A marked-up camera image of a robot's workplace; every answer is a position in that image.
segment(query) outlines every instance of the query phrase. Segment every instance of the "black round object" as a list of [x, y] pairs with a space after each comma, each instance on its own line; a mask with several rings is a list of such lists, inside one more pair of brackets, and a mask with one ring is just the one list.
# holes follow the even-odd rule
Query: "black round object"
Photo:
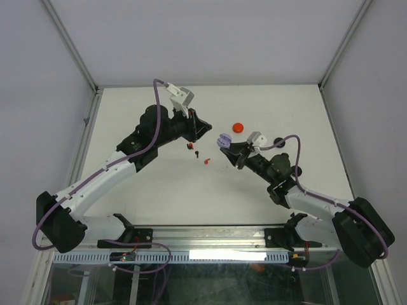
[[[295, 166], [292, 166], [291, 169], [293, 170], [293, 173], [295, 174]], [[298, 176], [301, 176], [303, 174], [303, 170], [301, 167], [298, 167]]]
[[[273, 144], [277, 144], [278, 142], [280, 142], [282, 140], [282, 138], [275, 138]], [[280, 145], [278, 145], [278, 148], [283, 148], [284, 146], [286, 146], [286, 141], [284, 141], [283, 143], [281, 143]]]

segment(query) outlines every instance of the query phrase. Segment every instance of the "red disc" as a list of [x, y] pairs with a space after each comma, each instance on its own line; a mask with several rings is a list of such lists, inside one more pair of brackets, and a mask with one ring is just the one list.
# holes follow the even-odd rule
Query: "red disc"
[[243, 129], [244, 129], [244, 126], [243, 126], [242, 123], [235, 123], [235, 124], [233, 125], [233, 131], [234, 131], [235, 133], [241, 133], [241, 132], [243, 131]]

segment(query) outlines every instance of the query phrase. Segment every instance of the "white table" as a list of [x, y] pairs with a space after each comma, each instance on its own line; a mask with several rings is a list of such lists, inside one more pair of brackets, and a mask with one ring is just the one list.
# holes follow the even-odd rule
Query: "white table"
[[[268, 184], [247, 168], [233, 168], [219, 151], [216, 139], [229, 133], [234, 142], [261, 131], [275, 137], [301, 137], [301, 182], [337, 198], [352, 198], [333, 131], [317, 85], [191, 86], [190, 107], [213, 129], [187, 150], [184, 139], [159, 148], [158, 158], [138, 174], [110, 190], [87, 216], [123, 214], [137, 225], [277, 224], [292, 211], [268, 197]], [[169, 93], [160, 89], [162, 105], [171, 110]], [[139, 124], [147, 106], [154, 104], [152, 88], [109, 88], [102, 96], [83, 173], [101, 164]], [[241, 122], [245, 130], [233, 133]], [[286, 152], [294, 163], [296, 141], [264, 152], [270, 159]], [[210, 158], [208, 165], [204, 159]]]

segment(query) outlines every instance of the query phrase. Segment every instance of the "ventilation grille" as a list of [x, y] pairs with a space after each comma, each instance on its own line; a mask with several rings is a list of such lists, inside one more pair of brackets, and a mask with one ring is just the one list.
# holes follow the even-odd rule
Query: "ventilation grille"
[[[53, 262], [56, 264], [103, 264], [109, 262], [110, 252], [69, 252], [55, 254]], [[138, 251], [134, 262], [114, 262], [115, 264], [162, 264], [167, 261], [168, 253]], [[285, 264], [288, 262], [287, 252], [267, 252], [264, 261], [250, 261], [250, 263]], [[247, 264], [247, 261], [194, 259], [190, 260], [188, 251], [175, 251], [172, 253], [170, 264]]]

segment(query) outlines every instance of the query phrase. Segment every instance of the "purple object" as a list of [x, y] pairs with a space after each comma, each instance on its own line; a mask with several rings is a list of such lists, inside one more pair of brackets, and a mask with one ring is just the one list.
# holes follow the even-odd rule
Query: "purple object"
[[231, 144], [231, 136], [227, 133], [222, 133], [219, 135], [216, 143], [220, 148], [229, 148]]

